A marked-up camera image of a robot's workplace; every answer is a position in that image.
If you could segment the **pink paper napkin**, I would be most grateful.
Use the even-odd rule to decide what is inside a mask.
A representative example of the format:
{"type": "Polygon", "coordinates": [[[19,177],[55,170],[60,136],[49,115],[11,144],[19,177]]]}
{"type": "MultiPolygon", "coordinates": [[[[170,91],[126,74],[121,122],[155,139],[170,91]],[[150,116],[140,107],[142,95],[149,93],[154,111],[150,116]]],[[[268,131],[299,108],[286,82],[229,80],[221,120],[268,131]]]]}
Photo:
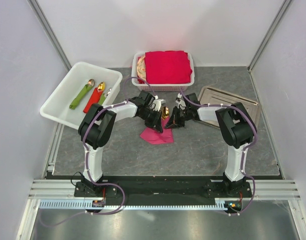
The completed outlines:
{"type": "Polygon", "coordinates": [[[174,143],[174,137],[172,129],[165,129],[165,125],[168,122],[169,117],[162,120],[163,132],[159,133],[151,128],[146,128],[139,136],[144,141],[152,145],[172,144],[174,143]]]}

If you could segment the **gold spoon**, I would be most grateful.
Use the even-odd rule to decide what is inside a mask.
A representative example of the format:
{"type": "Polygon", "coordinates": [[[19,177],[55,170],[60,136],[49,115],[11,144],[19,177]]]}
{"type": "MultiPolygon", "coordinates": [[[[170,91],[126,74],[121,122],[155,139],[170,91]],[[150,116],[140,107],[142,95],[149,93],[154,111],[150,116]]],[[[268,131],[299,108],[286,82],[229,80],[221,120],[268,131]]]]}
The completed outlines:
{"type": "Polygon", "coordinates": [[[169,108],[167,106],[163,106],[161,108],[161,112],[162,112],[161,118],[163,120],[166,120],[169,117],[169,115],[170,115],[170,110],[169,110],[169,108]]]}

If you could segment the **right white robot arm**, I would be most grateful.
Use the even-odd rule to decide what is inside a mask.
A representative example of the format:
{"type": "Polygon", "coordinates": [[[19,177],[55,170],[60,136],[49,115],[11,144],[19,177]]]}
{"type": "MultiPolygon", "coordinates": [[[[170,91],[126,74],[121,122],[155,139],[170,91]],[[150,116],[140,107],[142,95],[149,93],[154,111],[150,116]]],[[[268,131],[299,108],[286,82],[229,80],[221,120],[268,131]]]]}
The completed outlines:
{"type": "Polygon", "coordinates": [[[217,122],[227,144],[227,164],[221,181],[208,180],[205,188],[211,198],[250,198],[245,163],[250,146],[257,139],[257,128],[241,102],[201,104],[195,93],[178,95],[165,129],[182,128],[189,120],[217,122]]]}

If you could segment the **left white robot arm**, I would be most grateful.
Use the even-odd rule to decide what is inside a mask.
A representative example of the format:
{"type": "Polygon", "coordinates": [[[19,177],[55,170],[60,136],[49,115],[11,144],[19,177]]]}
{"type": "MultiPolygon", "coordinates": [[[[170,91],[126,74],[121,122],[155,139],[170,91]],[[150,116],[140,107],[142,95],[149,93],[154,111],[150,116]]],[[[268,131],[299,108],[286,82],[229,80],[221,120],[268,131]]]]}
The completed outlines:
{"type": "Polygon", "coordinates": [[[147,128],[157,133],[163,132],[162,114],[166,100],[147,91],[113,105],[94,103],[82,120],[78,134],[84,148],[84,170],[82,182],[85,191],[92,197],[99,196],[103,185],[102,157],[104,146],[108,143],[114,124],[117,121],[139,117],[147,128]]]}

